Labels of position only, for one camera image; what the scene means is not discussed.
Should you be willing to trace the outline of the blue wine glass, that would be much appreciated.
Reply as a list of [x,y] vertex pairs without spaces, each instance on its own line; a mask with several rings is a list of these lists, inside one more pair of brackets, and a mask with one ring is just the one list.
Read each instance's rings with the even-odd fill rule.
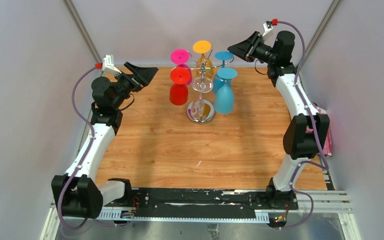
[[223,67],[217,71],[213,81],[214,108],[217,113],[230,114],[233,111],[235,96],[232,90],[232,79],[237,76],[237,71],[230,67]]
[[224,85],[224,81],[220,78],[218,75],[218,69],[224,68],[226,65],[230,64],[234,60],[234,55],[229,51],[219,51],[215,55],[215,58],[217,60],[221,61],[221,65],[216,66],[215,69],[215,75],[213,78],[213,88],[212,92],[214,94],[217,93],[217,91]]

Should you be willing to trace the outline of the blue wine glass front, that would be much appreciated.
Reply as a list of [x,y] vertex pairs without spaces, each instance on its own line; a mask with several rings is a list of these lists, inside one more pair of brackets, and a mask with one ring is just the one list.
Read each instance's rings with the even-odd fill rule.
[[230,67],[223,67],[217,71],[213,81],[214,108],[217,113],[230,114],[233,111],[235,96],[232,90],[232,79],[237,76],[237,71]]

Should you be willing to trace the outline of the chrome wine glass rack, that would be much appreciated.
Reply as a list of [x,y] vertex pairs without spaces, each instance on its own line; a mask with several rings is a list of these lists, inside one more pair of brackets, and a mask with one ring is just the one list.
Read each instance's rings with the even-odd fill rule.
[[230,81],[220,77],[214,71],[231,64],[235,59],[234,55],[229,51],[219,51],[215,53],[215,58],[221,61],[220,65],[214,66],[210,57],[202,53],[198,60],[194,60],[195,67],[187,68],[195,71],[194,74],[191,74],[190,85],[194,91],[198,92],[198,96],[186,108],[186,115],[194,124],[207,124],[214,119],[216,115],[214,104],[205,99],[204,94],[216,93]]

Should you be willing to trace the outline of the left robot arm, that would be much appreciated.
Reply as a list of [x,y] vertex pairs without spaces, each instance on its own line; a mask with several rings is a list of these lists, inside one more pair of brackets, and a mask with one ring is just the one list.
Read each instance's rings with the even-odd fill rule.
[[87,138],[77,157],[63,175],[55,175],[51,189],[58,217],[96,219],[102,208],[110,202],[129,206],[133,201],[131,183],[125,178],[110,178],[98,186],[95,183],[103,156],[117,135],[123,118],[122,103],[133,93],[147,87],[159,71],[157,67],[141,67],[125,62],[128,73],[107,63],[97,63],[96,70],[112,74],[99,76],[91,83],[91,119],[84,117],[78,109],[75,113],[87,124]]

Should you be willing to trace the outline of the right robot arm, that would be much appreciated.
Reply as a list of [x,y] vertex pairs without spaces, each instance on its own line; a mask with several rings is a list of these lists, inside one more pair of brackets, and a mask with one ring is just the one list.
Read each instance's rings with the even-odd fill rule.
[[330,125],[328,115],[317,111],[304,93],[298,68],[291,61],[294,47],[295,35],[283,30],[277,33],[273,46],[266,45],[263,35],[255,31],[227,48],[246,62],[267,64],[266,75],[280,92],[290,114],[291,121],[282,140],[285,156],[265,191],[266,204],[272,209],[292,200],[297,176],[323,151]]

